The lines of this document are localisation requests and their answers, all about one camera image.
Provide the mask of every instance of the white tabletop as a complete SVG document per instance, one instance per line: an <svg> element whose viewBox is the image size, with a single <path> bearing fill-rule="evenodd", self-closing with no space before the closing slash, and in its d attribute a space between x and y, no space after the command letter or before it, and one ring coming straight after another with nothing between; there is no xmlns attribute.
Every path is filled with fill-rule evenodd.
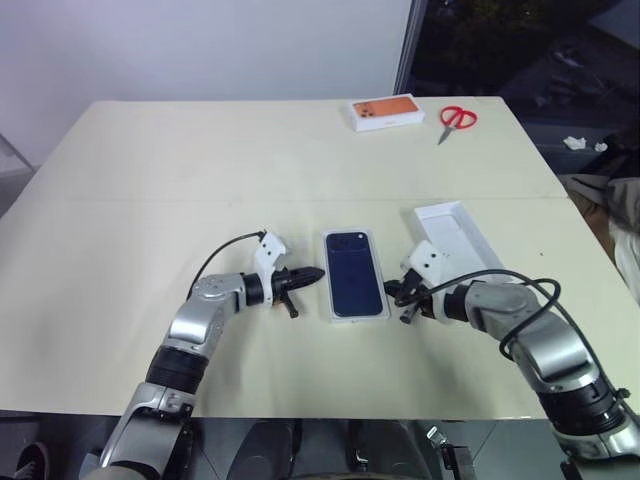
<svg viewBox="0 0 640 480"><path fill-rule="evenodd" d="M384 277L397 278L414 244L407 212L439 199L463 199L507 267L558 279L612 380L640 392L640 312L615 268L501 101L455 102L510 131L515 151L471 158L489 142L470 129L451 135L447 161L426 141L440 133L429 121L355 134L334 125L340 102L92 107L0 221L0 408L121 414L217 245L266 227L293 248L292 267L322 265L320 232L367 227ZM254 246L210 272L248 271ZM196 414L543 416L497 342L468 325L332 325L326 279L295 301L298 319L254 307L229 322Z"/></svg>

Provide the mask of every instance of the open white box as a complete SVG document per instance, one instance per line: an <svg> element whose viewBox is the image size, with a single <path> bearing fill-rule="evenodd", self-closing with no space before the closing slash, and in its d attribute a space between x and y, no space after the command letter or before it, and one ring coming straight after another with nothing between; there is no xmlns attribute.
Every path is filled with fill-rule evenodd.
<svg viewBox="0 0 640 480"><path fill-rule="evenodd" d="M488 268L504 268L462 202L440 203L414 209L423 234L447 259L441 280ZM485 280L504 282L502 275L487 275Z"/></svg>

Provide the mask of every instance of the white box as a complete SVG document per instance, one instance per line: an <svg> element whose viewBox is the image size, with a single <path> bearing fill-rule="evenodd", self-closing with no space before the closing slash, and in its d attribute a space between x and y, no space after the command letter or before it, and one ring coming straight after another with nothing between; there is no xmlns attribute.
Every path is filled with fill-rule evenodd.
<svg viewBox="0 0 640 480"><path fill-rule="evenodd" d="M426 237L447 259L443 282L478 270L504 268L461 202L416 208L414 214L422 238ZM505 282L510 277L491 275L477 279L482 278Z"/></svg>
<svg viewBox="0 0 640 480"><path fill-rule="evenodd" d="M347 111L356 132L411 125L424 120L424 111L410 93L349 102Z"/></svg>

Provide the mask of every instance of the smartphone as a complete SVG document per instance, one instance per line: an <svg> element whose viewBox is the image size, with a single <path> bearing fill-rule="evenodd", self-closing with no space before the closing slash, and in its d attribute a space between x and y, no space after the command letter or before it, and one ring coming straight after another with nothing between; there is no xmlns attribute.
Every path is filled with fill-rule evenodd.
<svg viewBox="0 0 640 480"><path fill-rule="evenodd" d="M331 310L335 317L386 317L389 308L366 231L325 234Z"/></svg>

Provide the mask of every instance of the black wire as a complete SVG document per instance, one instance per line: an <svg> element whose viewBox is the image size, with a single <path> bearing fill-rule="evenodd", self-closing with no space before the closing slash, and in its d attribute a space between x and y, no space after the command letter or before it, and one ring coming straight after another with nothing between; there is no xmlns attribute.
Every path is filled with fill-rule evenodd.
<svg viewBox="0 0 640 480"><path fill-rule="evenodd" d="M526 320L520 323L517 327L514 327L511 330L509 330L509 332L507 332L507 334L502 338L502 340L500 340L500 345L498 346L498 349L500 350L500 353L502 354L502 356L509 360L513 360L513 356L511 355L511 352L507 351L507 346L509 345L509 343L512 340L514 340L522 330L527 328L529 325L535 322L538 318L544 315L544 313L549 311L551 307L553 307L554 305L557 305L558 298L560 297L560 284L557 281L553 280L552 278L541 278L541 279L534 280L533 282L534 283L532 283L531 285L539 285L540 283L552 284L553 294L551 295L551 297L549 297L547 303L545 303L541 308L536 310L533 314L531 314Z"/></svg>
<svg viewBox="0 0 640 480"><path fill-rule="evenodd" d="M551 294L551 293L547 292L544 288L542 288L540 285L538 285L536 283L536 282L543 283L543 280L545 281L544 283L551 283L551 282L546 282L547 280L551 280L551 279L543 278L543 279L540 279L540 280L536 281L536 280L532 280L531 278L527 277L526 275L522 275L521 273L514 272L512 270L493 268L493 269L479 270L477 272L467 273L466 275L461 275L461 276L459 276L457 278L454 278L454 279L449 280L447 282L444 282L444 283L442 283L440 285L437 285L437 286L429 289L428 296L431 296L436 292L439 292L441 290L445 290L445 289L447 289L449 287L452 287L454 285L462 283L462 282L464 282L466 280L471 280L473 278L482 277L482 276L485 276L485 275L509 275L511 277L514 277L514 278L517 278L517 279L523 281L525 285L531 285L538 292L540 292L548 300L548 302L540 310L534 312L534 314L531 317L533 317L534 315L538 315L538 313L542 309L544 309L547 305L549 305L548 309L550 309L552 306L555 307L556 310L558 310L558 312L560 312L560 314L565 319L565 321L571 326L571 328L573 328L575 330L575 332L578 335L578 337L580 337L580 340L582 341L582 343L584 344L585 348L587 349L587 352L589 352L589 355L593 359L593 362L596 364L596 366L600 370L600 375L602 376L602 379L605 381L605 383L607 384L609 389L612 392L614 392L614 394L618 398L618 401L620 402L620 405L622 406L622 408L627 412L627 414L632 418L632 420L635 421L636 424L640 425L640 416L638 416L631 409L631 407L624 400L624 397L621 397L621 393L622 393L621 390L618 390L616 387L614 387L613 383L611 382L611 379L609 378L609 376L604 371L604 368L602 367L602 363L600 362L600 359L598 358L598 355L596 355L595 350L593 349L593 347L589 343L589 340L587 340L587 337L585 336L585 334L582 332L582 330L580 329L578 324L575 322L573 317L571 317L569 312L567 312L567 310L560 304L560 302L558 302L558 298L556 297L554 299L554 296L555 296L556 293L558 294L558 296L560 294L560 291L558 289L560 284L558 284L558 288L556 288L554 293Z"/></svg>
<svg viewBox="0 0 640 480"><path fill-rule="evenodd" d="M238 237L232 238L228 242L223 243L218 248L216 248L215 251L211 255L209 255L209 257L202 264L202 266L198 270L198 273L196 273L196 276L193 277L193 282L191 282L191 286L189 287L189 292L187 293L187 300L189 300L189 298L191 297L191 291L193 290L193 286L200 279L200 276L202 275L202 272L204 272L204 269L207 268L207 265L209 265L209 262L211 262L211 260L213 260L213 257L215 257L218 253L220 253L222 250L227 248L229 245L231 245L233 243L236 243L236 242L239 242L240 240L245 240L245 239L251 238L251 237L258 237L260 239L260 241L262 241L262 239L264 238L265 234L266 234L265 231L245 233L244 235L240 235Z"/></svg>

